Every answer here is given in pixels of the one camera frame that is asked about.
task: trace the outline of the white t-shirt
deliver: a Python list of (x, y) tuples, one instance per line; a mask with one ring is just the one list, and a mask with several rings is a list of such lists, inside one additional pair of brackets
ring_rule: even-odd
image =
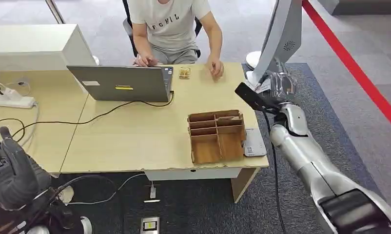
[(147, 24), (148, 41), (171, 51), (195, 47), (194, 17), (210, 12), (208, 0), (128, 0), (128, 6), (132, 23)]

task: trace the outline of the small wooden object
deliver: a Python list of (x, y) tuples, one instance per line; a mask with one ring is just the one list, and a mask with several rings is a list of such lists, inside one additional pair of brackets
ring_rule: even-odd
[(191, 74), (191, 68), (189, 67), (181, 67), (180, 68), (180, 79), (189, 79)]
[(194, 164), (243, 158), (246, 131), (238, 110), (191, 114), (188, 123)]

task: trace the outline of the human arm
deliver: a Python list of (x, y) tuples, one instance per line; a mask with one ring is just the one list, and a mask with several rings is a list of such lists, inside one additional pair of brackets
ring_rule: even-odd
[(142, 11), (145, 6), (139, 0), (128, 0), (127, 2), (133, 29), (134, 45), (138, 51), (134, 64), (142, 67), (155, 66), (158, 61), (154, 59), (147, 38), (147, 23)]
[(153, 56), (151, 45), (147, 38), (147, 24), (133, 23), (132, 28), (135, 48), (139, 53), (135, 60), (135, 64), (141, 67), (157, 65), (158, 61)]
[(221, 29), (214, 19), (208, 0), (193, 0), (191, 11), (200, 20), (207, 33), (210, 43), (210, 55), (206, 65), (212, 76), (218, 78), (224, 72), (223, 63), (220, 61), (221, 45), (223, 43)]
[(210, 55), (207, 60), (207, 66), (213, 77), (219, 78), (224, 72), (224, 65), (220, 61), (223, 34), (211, 11), (201, 18), (200, 22), (207, 33), (210, 44)]

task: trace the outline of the laptop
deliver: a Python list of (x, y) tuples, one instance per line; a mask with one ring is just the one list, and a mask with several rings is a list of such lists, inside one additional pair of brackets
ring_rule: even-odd
[(170, 100), (172, 67), (66, 67), (95, 100)]

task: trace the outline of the speaker grille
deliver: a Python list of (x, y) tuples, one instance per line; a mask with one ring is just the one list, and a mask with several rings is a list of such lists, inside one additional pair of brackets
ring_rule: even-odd
[(290, 41), (286, 42), (286, 44), (283, 46), (283, 49), (285, 51), (290, 51), (294, 48), (295, 45), (296, 45), (296, 43), (294, 41), (290, 40)]

